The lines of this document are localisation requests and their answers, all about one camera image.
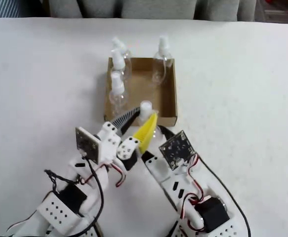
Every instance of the cardboard box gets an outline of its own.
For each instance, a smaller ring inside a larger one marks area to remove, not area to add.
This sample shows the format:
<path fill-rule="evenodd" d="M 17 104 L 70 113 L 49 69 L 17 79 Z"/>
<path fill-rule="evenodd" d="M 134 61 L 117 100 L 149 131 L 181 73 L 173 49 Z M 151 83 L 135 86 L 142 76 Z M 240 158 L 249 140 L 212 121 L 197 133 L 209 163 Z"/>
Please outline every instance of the cardboard box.
<path fill-rule="evenodd" d="M 174 59 L 171 68 L 167 71 L 164 83 L 157 88 L 152 87 L 152 65 L 152 58 L 132 58 L 132 78 L 129 84 L 126 85 L 129 96 L 128 110 L 138 107 L 143 100 L 149 100 L 153 104 L 153 109 L 159 111 L 157 123 L 167 127 L 174 126 L 178 118 Z M 110 70 L 112 66 L 112 58 L 109 58 L 105 95 L 105 121 L 113 119 L 109 100 L 111 91 Z"/>

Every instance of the white tabletop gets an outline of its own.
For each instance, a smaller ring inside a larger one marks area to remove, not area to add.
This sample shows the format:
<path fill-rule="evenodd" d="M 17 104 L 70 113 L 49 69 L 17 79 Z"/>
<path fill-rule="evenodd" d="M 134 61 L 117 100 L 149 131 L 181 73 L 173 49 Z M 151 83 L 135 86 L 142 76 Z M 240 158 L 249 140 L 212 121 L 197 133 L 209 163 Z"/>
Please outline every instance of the white tabletop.
<path fill-rule="evenodd" d="M 190 20 L 0 19 L 0 234 L 39 205 L 76 154 L 75 126 L 103 122 L 111 38 L 151 57 L 167 33 L 178 122 L 248 217 L 288 236 L 288 25 Z M 176 218 L 139 162 L 105 192 L 106 237 L 164 236 Z"/>

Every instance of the yellow object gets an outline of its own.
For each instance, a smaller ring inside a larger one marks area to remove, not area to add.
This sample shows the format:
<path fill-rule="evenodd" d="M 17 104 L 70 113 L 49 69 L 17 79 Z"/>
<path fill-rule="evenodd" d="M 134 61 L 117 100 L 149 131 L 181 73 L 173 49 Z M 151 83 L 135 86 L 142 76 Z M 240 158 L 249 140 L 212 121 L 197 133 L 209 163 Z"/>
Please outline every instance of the yellow object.
<path fill-rule="evenodd" d="M 142 125 L 138 131 L 133 135 L 134 138 L 140 141 L 139 150 L 141 154 L 144 154 L 148 149 L 150 140 L 153 138 L 154 130 L 157 125 L 157 114 L 153 113 L 149 119 Z"/>

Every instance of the clear plastic bottle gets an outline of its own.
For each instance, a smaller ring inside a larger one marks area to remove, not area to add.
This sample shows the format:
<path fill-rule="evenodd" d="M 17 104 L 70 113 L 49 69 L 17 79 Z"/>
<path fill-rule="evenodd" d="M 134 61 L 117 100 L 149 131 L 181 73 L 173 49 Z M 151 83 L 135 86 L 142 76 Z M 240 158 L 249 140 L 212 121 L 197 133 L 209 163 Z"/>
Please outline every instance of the clear plastic bottle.
<path fill-rule="evenodd" d="M 124 85 L 127 87 L 129 79 L 131 77 L 131 69 L 126 66 L 123 56 L 117 49 L 114 49 L 112 51 L 112 59 L 113 68 L 111 69 L 111 72 L 120 72 L 123 78 Z"/>
<path fill-rule="evenodd" d="M 131 76 L 132 76 L 132 61 L 131 61 L 132 55 L 131 55 L 129 49 L 117 37 L 114 37 L 112 39 L 112 43 L 113 43 L 114 49 L 117 49 L 121 53 L 121 55 L 123 56 L 124 61 L 125 61 L 125 66 L 127 68 L 129 68 L 129 78 L 131 78 Z"/>
<path fill-rule="evenodd" d="M 153 110 L 152 103 L 148 100 L 144 100 L 140 103 L 140 114 L 138 116 L 138 123 L 143 125 L 150 117 L 152 113 L 156 111 Z M 163 144 L 163 134 L 158 126 L 154 130 L 154 135 L 149 143 L 148 151 L 152 154 L 159 154 L 159 146 Z"/>
<path fill-rule="evenodd" d="M 170 54 L 168 37 L 160 36 L 159 50 L 154 56 L 153 61 L 153 78 L 154 86 L 158 86 L 166 78 L 167 71 L 172 66 L 172 56 Z"/>
<path fill-rule="evenodd" d="M 119 72 L 111 73 L 112 90 L 110 91 L 110 102 L 113 116 L 119 116 L 127 111 L 128 94 L 125 91 L 122 76 Z"/>

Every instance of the white spray nozzle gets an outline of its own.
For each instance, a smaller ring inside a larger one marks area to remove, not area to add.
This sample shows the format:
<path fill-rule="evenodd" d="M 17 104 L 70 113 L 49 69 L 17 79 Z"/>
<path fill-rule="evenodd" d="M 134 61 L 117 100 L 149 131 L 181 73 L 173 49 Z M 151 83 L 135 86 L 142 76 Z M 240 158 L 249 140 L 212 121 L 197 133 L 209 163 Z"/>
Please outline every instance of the white spray nozzle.
<path fill-rule="evenodd" d="M 122 41 L 120 41 L 117 37 L 114 37 L 112 39 L 112 43 L 113 43 L 113 47 L 118 49 L 121 54 L 126 53 L 126 51 L 127 51 L 126 45 Z"/>
<path fill-rule="evenodd" d="M 117 49 L 112 50 L 112 59 L 115 70 L 121 70 L 125 67 L 124 58 Z"/>
<path fill-rule="evenodd" d="M 119 95 L 124 93 L 124 83 L 119 72 L 111 72 L 112 79 L 112 92 L 114 95 Z"/>
<path fill-rule="evenodd" d="M 166 55 L 169 53 L 170 45 L 167 36 L 160 36 L 159 38 L 159 54 Z"/>
<path fill-rule="evenodd" d="M 150 115 L 153 113 L 153 105 L 152 102 L 148 100 L 144 100 L 140 103 L 140 114 L 139 119 L 144 122 L 147 121 Z"/>

